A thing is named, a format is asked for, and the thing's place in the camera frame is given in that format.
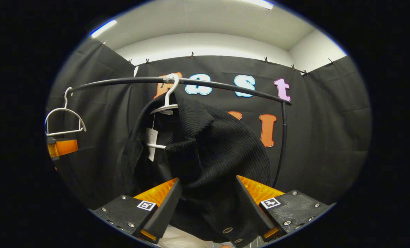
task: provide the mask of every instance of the empty white hanger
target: empty white hanger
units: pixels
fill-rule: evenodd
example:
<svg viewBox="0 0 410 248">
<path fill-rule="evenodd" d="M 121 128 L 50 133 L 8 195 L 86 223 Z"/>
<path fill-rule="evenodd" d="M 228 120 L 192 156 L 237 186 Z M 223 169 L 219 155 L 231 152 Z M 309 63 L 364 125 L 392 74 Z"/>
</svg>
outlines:
<svg viewBox="0 0 410 248">
<path fill-rule="evenodd" d="M 66 133 L 80 132 L 80 131 L 82 131 L 82 130 L 84 130 L 84 132 L 87 131 L 87 130 L 85 129 L 84 121 L 82 121 L 81 117 L 79 117 L 79 115 L 78 115 L 77 113 L 75 113 L 74 111 L 69 110 L 69 109 L 67 108 L 67 102 L 68 102 L 68 100 L 67 100 L 67 93 L 68 93 L 68 91 L 71 90 L 71 89 L 72 89 L 71 87 L 67 88 L 66 92 L 64 93 L 64 101 L 65 101 L 64 108 L 56 108 L 56 109 L 52 110 L 51 112 L 49 112 L 49 114 L 47 115 L 46 120 L 44 121 L 44 125 L 47 125 L 47 128 L 46 128 L 46 135 L 47 135 L 47 136 L 53 136 L 53 135 L 60 135 L 60 134 L 66 134 Z M 76 115 L 76 116 L 78 117 L 78 119 L 79 119 L 79 127 L 78 127 L 77 130 L 64 131 L 64 132 L 56 132 L 56 133 L 49 133 L 49 116 L 50 116 L 50 114 L 52 114 L 53 112 L 55 112 L 55 111 L 60 111 L 60 110 L 70 112 L 70 113 L 72 113 L 72 114 L 74 114 L 74 115 Z"/>
<path fill-rule="evenodd" d="M 165 95 L 165 104 L 164 104 L 164 106 L 153 110 L 152 112 L 150 112 L 150 114 L 155 114 L 156 112 L 159 112 L 159 111 L 162 111 L 162 110 L 170 110 L 170 109 L 177 109 L 178 108 L 177 104 L 170 104 L 170 95 L 173 93 L 173 91 L 176 89 L 176 87 L 179 84 L 179 76 L 172 73 L 172 74 L 168 75 L 167 77 L 168 78 L 174 78 L 175 83 L 174 83 L 173 87 Z M 152 148 L 165 149 L 165 146 L 162 146 L 162 145 L 147 143 L 147 146 L 152 147 Z"/>
</svg>

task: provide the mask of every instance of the letter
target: letter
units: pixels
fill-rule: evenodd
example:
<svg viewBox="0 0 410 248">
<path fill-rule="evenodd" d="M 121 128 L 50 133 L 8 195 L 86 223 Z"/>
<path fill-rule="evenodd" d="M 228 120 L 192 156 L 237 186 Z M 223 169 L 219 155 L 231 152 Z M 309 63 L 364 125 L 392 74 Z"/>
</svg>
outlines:
<svg viewBox="0 0 410 248">
<path fill-rule="evenodd" d="M 180 72 L 176 72 L 176 75 L 179 76 L 179 78 L 182 77 L 182 73 Z M 163 75 L 163 76 L 159 76 L 160 78 L 164 78 L 166 76 L 168 76 L 170 74 L 167 75 Z M 173 87 L 174 83 L 164 83 L 164 86 L 161 88 L 162 83 L 158 83 L 157 84 L 157 89 L 156 89 L 156 95 L 153 97 L 153 99 L 155 99 L 156 97 L 162 95 L 163 93 L 167 92 L 169 89 L 171 89 L 171 87 Z"/>
<path fill-rule="evenodd" d="M 262 136 L 260 139 L 265 147 L 271 147 L 274 145 L 274 122 L 277 121 L 277 117 L 273 115 L 261 115 L 259 119 L 262 121 Z"/>
<path fill-rule="evenodd" d="M 240 120 L 242 118 L 242 113 L 237 112 L 237 111 L 229 111 L 228 112 L 230 115 L 236 117 L 238 120 Z"/>
<path fill-rule="evenodd" d="M 290 97 L 286 95 L 286 89 L 289 89 L 289 84 L 285 83 L 284 79 L 274 81 L 274 85 L 277 86 L 279 98 L 285 101 L 290 101 Z"/>
<path fill-rule="evenodd" d="M 211 78 L 206 74 L 195 74 L 189 78 L 192 80 L 211 81 Z M 185 86 L 185 91 L 190 95 L 195 95 L 197 93 L 201 95 L 208 95 L 211 93 L 211 91 L 213 91 L 213 88 L 207 87 L 207 86 L 197 86 L 197 85 L 188 84 Z"/>
<path fill-rule="evenodd" d="M 249 90 L 254 90 L 254 91 L 256 90 L 256 88 L 254 87 L 254 85 L 256 84 L 256 80 L 254 79 L 254 77 L 251 77 L 251 76 L 238 75 L 234 77 L 234 84 L 236 86 L 243 87 Z M 250 94 L 236 92 L 236 91 L 235 91 L 235 94 L 238 97 L 252 97 L 253 96 Z"/>
</svg>

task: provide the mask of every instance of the white wall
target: white wall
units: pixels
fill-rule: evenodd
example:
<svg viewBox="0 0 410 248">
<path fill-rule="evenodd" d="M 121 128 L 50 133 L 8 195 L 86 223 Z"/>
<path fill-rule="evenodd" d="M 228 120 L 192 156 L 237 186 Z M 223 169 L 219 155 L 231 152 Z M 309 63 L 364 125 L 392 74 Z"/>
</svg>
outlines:
<svg viewBox="0 0 410 248">
<path fill-rule="evenodd" d="M 116 50 L 134 65 L 149 61 L 200 55 L 236 56 L 279 63 L 288 67 L 294 64 L 290 54 L 270 44 L 253 39 L 220 33 L 180 33 L 139 41 Z"/>
<path fill-rule="evenodd" d="M 289 54 L 295 61 L 295 68 L 307 72 L 331 63 L 329 59 L 336 61 L 346 56 L 333 40 L 319 30 L 314 30 L 302 39 L 289 50 Z"/>
</svg>

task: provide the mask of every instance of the orange letter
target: orange letter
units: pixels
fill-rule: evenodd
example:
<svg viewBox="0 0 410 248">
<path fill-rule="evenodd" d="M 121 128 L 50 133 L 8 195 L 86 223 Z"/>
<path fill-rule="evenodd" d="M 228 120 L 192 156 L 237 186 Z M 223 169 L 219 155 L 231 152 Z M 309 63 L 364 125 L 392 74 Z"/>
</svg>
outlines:
<svg viewBox="0 0 410 248">
<path fill-rule="evenodd" d="M 261 115 L 259 119 L 262 121 L 262 140 L 265 147 L 271 147 L 274 145 L 273 141 L 273 131 L 274 131 L 274 122 L 277 121 L 277 117 L 273 115 Z"/>
<path fill-rule="evenodd" d="M 175 74 L 178 75 L 179 78 L 182 77 L 182 73 L 180 73 L 180 72 L 176 72 Z M 169 75 L 169 74 L 163 75 L 163 76 L 159 76 L 159 77 L 160 77 L 160 78 L 164 78 L 164 77 L 166 77 L 166 76 L 168 76 L 168 75 Z M 164 86 L 162 86 L 162 88 L 161 88 L 162 83 L 158 83 L 158 84 L 157 84 L 157 90 L 156 90 L 156 96 L 154 96 L 153 99 L 155 99 L 156 97 L 158 97 L 158 96 L 162 95 L 163 93 L 167 92 L 171 87 L 173 87 L 173 84 L 174 84 L 174 83 L 164 83 Z"/>
<path fill-rule="evenodd" d="M 228 112 L 230 115 L 236 117 L 238 120 L 240 120 L 242 118 L 242 113 L 240 112 L 236 112 L 236 111 L 230 111 Z"/>
</svg>

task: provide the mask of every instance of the clothing rack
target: clothing rack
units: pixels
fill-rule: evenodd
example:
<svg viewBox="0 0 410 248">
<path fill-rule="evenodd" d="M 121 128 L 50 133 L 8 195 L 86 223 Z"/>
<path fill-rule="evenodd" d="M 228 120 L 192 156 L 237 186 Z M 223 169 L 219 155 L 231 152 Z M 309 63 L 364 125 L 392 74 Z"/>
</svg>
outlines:
<svg viewBox="0 0 410 248">
<path fill-rule="evenodd" d="M 85 89 L 90 89 L 90 88 L 95 88 L 95 87 L 100 87 L 100 86 L 109 86 L 109 85 L 117 85 L 117 84 L 134 84 L 134 83 L 170 83 L 171 80 L 173 80 L 170 77 L 123 77 L 123 78 L 118 78 L 118 79 L 112 79 L 112 80 L 102 80 L 102 81 L 97 81 L 93 83 L 87 83 L 75 88 L 72 88 L 68 90 L 68 93 L 76 92 L 76 91 L 82 91 Z M 279 166 L 277 168 L 276 172 L 276 177 L 274 179 L 273 187 L 275 188 L 277 185 L 277 180 L 280 175 L 281 167 L 284 161 L 284 153 L 286 150 L 286 140 L 287 140 L 287 123 L 286 123 L 286 111 L 285 111 L 285 105 L 292 105 L 289 101 L 283 100 L 281 98 L 259 92 L 259 91 L 254 91 L 234 85 L 229 85 L 229 84 L 224 84 L 224 83 L 218 83 L 218 82 L 211 82 L 211 81 L 204 81 L 204 80 L 193 80 L 193 79 L 183 79 L 179 78 L 179 84 L 191 84 L 191 85 L 196 85 L 196 86 L 206 86 L 206 87 L 212 87 L 212 88 L 218 88 L 218 89 L 223 89 L 223 90 L 229 90 L 229 91 L 236 91 L 236 92 L 242 92 L 246 94 L 251 94 L 254 96 L 262 97 L 265 99 L 273 100 L 276 102 L 280 102 L 282 105 L 282 120 L 283 120 L 283 129 L 282 129 L 282 146 L 281 146 L 281 152 L 280 152 L 280 158 L 279 158 Z"/>
</svg>

